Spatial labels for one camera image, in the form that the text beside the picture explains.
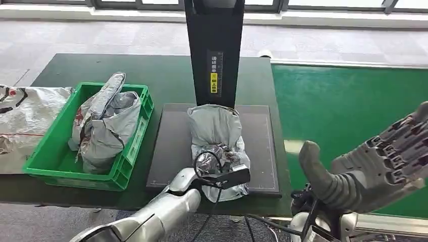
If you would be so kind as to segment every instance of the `floor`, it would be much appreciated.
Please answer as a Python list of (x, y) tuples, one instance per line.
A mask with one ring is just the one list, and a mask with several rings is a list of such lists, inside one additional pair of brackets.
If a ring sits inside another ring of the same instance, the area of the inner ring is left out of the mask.
[[(184, 24), (0, 20), (0, 80), (28, 86), (55, 53), (189, 55)], [(428, 65), (428, 32), (244, 26), (242, 56)]]
[[(244, 26), (242, 56), (268, 49), (274, 59), (428, 66), (428, 32)], [(186, 26), (172, 23), (0, 20), (0, 84), (29, 86), (55, 53), (189, 55)], [(103, 209), (0, 204), (0, 242), (68, 241), (97, 224), (129, 216)], [(188, 241), (205, 215), (189, 218), (165, 241)], [(251, 221), (256, 241), (275, 241)], [(245, 223), (213, 218), (198, 241), (250, 241)], [(280, 235), (280, 241), (288, 237)]]

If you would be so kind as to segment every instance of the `gray plastic bag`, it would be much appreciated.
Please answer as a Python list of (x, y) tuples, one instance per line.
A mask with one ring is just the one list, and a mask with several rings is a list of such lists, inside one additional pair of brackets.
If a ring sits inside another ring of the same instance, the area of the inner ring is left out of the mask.
[[(250, 168), (250, 159), (245, 153), (245, 145), (241, 136), (239, 113), (228, 107), (206, 104), (187, 110), (190, 131), (192, 134), (192, 157), (209, 150), (220, 159), (224, 171), (244, 164)], [(208, 153), (202, 154), (196, 161), (201, 172), (220, 173), (217, 160)], [(215, 202), (219, 189), (202, 186), (205, 196)], [(241, 184), (222, 190), (220, 202), (241, 198), (248, 195), (247, 184)]]
[(125, 73), (113, 74), (77, 111), (69, 147), (79, 151), (86, 173), (110, 170), (135, 132), (141, 101), (135, 92), (120, 93), (124, 81)]

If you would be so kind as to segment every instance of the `table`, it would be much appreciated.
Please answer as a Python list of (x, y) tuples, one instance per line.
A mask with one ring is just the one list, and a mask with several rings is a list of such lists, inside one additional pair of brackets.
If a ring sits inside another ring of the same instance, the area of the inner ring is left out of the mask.
[[(105, 82), (117, 71), (127, 74), (127, 84), (147, 85), (155, 104), (128, 188), (123, 192), (109, 192), (55, 187), (45, 185), (28, 175), (2, 175), (0, 201), (136, 210), (155, 196), (144, 189), (162, 106), (164, 103), (196, 102), (189, 56), (56, 54), (32, 86), (75, 87), (79, 82)], [(289, 172), (269, 59), (241, 58), (236, 104), (270, 107), (278, 178), (283, 197), (246, 196), (219, 203), (216, 212), (290, 216)], [(199, 212), (208, 212), (211, 207), (212, 203), (203, 200)]]

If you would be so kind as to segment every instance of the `gray robotic hand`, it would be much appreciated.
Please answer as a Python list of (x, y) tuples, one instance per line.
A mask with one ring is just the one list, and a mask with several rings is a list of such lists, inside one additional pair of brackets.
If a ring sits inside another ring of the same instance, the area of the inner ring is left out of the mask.
[(319, 146), (306, 141), (300, 165), (315, 195), (332, 209), (366, 213), (424, 187), (428, 176), (428, 102), (388, 129), (332, 161), (319, 161)]

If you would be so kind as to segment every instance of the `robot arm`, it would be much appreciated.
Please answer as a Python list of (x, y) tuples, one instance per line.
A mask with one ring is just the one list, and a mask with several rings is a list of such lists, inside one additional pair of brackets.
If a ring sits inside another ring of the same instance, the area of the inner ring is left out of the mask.
[(232, 172), (198, 176), (193, 168), (181, 170), (169, 186), (145, 207), (128, 218), (87, 229), (70, 242), (155, 242), (171, 232), (189, 214), (196, 212), (201, 200), (201, 185), (227, 189), (250, 181), (245, 165)]
[(428, 102), (380, 135), (332, 161), (320, 163), (319, 147), (307, 141), (300, 165), (312, 191), (331, 209), (367, 213), (424, 187), (428, 176)]

